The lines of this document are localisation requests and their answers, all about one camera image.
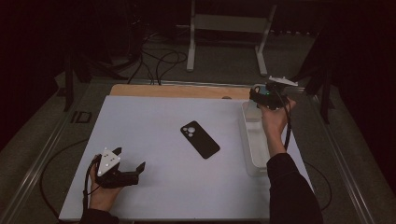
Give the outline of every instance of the black cable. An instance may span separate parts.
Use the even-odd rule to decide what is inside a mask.
[[[93,193],[94,193],[97,189],[99,189],[99,188],[100,188],[100,186],[96,187],[96,189],[94,189],[93,191],[89,192],[88,195],[93,194]]]
[[[87,173],[85,174],[84,190],[82,191],[82,214],[84,214],[88,209],[88,179],[90,178],[90,171],[93,165],[94,162],[91,162],[90,166],[88,167]]]
[[[155,68],[155,76],[157,77],[158,85],[162,85],[161,79],[163,78],[163,76],[164,76],[168,71],[170,71],[172,68],[174,68],[174,67],[177,65],[177,63],[174,63],[172,66],[170,66],[168,69],[166,69],[162,74],[158,75],[158,69],[160,68],[161,62],[162,62],[163,59],[166,58],[168,55],[172,55],[172,54],[174,54],[174,52],[169,52],[169,53],[163,55],[163,56],[161,57],[161,59],[158,61],[158,63],[157,63],[157,66],[156,66],[156,68]],[[178,56],[178,53],[176,53],[176,56],[177,56],[177,61],[179,61],[180,57]]]
[[[139,60],[140,60],[140,64],[139,64],[139,66],[137,66],[136,70],[134,70],[134,72],[133,72],[133,73],[131,74],[131,76],[128,78],[127,84],[131,84],[132,78],[134,78],[134,77],[136,76],[137,72],[140,70],[140,67],[141,67],[142,64],[143,64],[143,55],[140,54]]]
[[[146,69],[148,70],[148,78],[150,79],[150,85],[154,85],[154,75],[152,75],[151,71],[149,70],[149,66],[143,62],[143,65],[145,65]]]
[[[146,37],[143,42],[142,42],[142,46],[144,46],[153,36],[158,35],[159,33],[154,33],[149,35],[148,37]]]
[[[152,42],[152,43],[163,43],[163,42],[165,42],[165,41],[167,41],[167,40],[169,40],[170,38],[169,37],[166,37],[166,36],[160,36],[160,38],[152,38],[152,37],[154,37],[154,35],[152,35],[149,39],[148,39],[148,42]]]
[[[176,36],[182,36],[190,30],[190,27],[185,28],[183,31],[180,31]]]
[[[318,169],[316,168],[314,165],[310,164],[309,162],[303,161],[305,164],[309,165],[311,168],[313,168],[314,170],[316,170],[322,177],[323,179],[326,181],[327,186],[329,187],[329,201],[322,207],[320,208],[320,211],[325,210],[326,208],[328,208],[330,206],[330,204],[332,203],[332,186],[330,185],[329,180],[326,178],[326,176]]]
[[[285,109],[286,117],[288,119],[288,128],[287,128],[287,131],[286,131],[286,139],[285,139],[285,145],[284,145],[285,149],[288,150],[290,134],[291,134],[291,117],[290,117],[291,116],[291,107],[290,107],[290,104],[289,104],[289,111],[288,111],[288,109],[286,108],[285,102],[283,101],[283,99],[280,96],[279,92],[277,92],[276,88],[275,88],[275,93],[279,97],[279,100],[282,103],[283,108]]]
[[[45,195],[45,193],[44,193],[44,188],[43,188],[44,173],[46,172],[46,170],[47,170],[48,166],[50,165],[50,163],[52,162],[52,160],[55,159],[59,154],[61,154],[62,152],[66,151],[67,149],[69,149],[69,148],[71,148],[71,147],[75,147],[75,146],[77,146],[78,144],[87,142],[88,140],[89,140],[89,138],[83,139],[83,140],[81,140],[81,141],[78,141],[78,142],[76,142],[76,143],[70,145],[70,146],[64,147],[64,148],[62,148],[61,150],[59,150],[58,152],[56,152],[53,156],[51,156],[51,157],[49,158],[49,160],[47,161],[46,165],[44,166],[43,172],[42,172],[41,175],[40,175],[40,179],[39,179],[39,182],[38,182],[38,183],[39,183],[39,188],[40,188],[41,197],[43,198],[43,200],[44,200],[46,206],[50,209],[50,211],[52,212],[52,214],[55,215],[55,217],[56,217],[56,219],[59,221],[59,223],[69,223],[69,222],[64,222],[64,221],[61,221],[61,220],[59,219],[59,214],[58,214],[58,212],[55,210],[55,208],[53,208],[53,206],[50,204],[49,200],[47,199],[47,197],[46,197],[46,195]]]
[[[187,58],[188,58],[187,54],[185,54],[183,52],[179,52],[179,51],[173,50],[173,49],[152,49],[152,50],[168,50],[168,51],[170,51],[168,53],[165,53],[161,58],[159,58],[159,57],[157,57],[155,55],[152,55],[152,54],[142,50],[143,53],[145,53],[148,56],[158,60],[157,66],[156,66],[156,70],[155,70],[155,77],[157,78],[157,82],[158,82],[159,85],[162,85],[162,78],[167,72],[169,72],[171,69],[173,69],[179,63],[186,62]],[[171,62],[171,61],[166,61],[164,59],[164,58],[168,57],[169,55],[173,55],[173,54],[176,54],[176,56],[177,56],[177,60],[176,61]],[[170,63],[172,65],[169,68],[167,68],[165,71],[163,71],[161,74],[159,74],[159,67],[160,67],[161,63]]]
[[[121,71],[123,71],[123,70],[125,70],[125,69],[127,69],[127,68],[129,68],[129,67],[131,67],[133,65],[135,65],[137,60],[129,58],[128,62],[126,62],[126,63],[121,63],[121,64],[117,64],[117,65],[112,65],[112,66],[106,66],[106,68],[110,69],[110,70],[112,70],[114,72],[121,72]]]

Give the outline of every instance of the table leg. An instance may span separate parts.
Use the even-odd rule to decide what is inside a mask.
[[[256,48],[255,48],[256,56],[257,56],[257,63],[259,64],[260,75],[262,77],[265,77],[268,74],[267,67],[265,66],[264,57],[262,56],[262,51],[264,49],[265,42],[267,41],[267,37],[270,33],[271,23],[274,18],[275,11],[276,11],[276,6],[272,6],[270,14],[268,15],[268,18],[267,18],[267,23],[265,23],[265,28],[262,33],[262,42],[260,43],[259,46],[256,46]]]

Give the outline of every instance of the black sleeve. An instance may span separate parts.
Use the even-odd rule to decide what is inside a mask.
[[[317,198],[288,153],[267,162],[270,178],[270,223],[323,223]]]
[[[96,210],[96,209],[87,209],[87,211],[82,214],[81,221],[79,224],[118,224],[119,219],[117,217],[113,217],[110,213]]]

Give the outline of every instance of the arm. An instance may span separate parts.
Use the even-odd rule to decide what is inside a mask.
[[[110,215],[109,211],[116,201],[122,188],[103,189],[95,182],[95,166],[90,170],[91,199],[90,208],[82,214],[80,224],[106,223],[117,224],[119,219]]]
[[[295,102],[290,100],[290,108]],[[270,188],[270,223],[323,223],[318,201],[286,152],[281,134],[287,124],[284,109],[261,106],[262,127],[271,159],[267,162]]]

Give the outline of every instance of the plastic container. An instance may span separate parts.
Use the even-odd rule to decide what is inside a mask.
[[[267,175],[267,162],[270,159],[267,138],[261,119],[247,119],[248,102],[242,103],[239,129],[244,148],[247,173],[252,176]]]

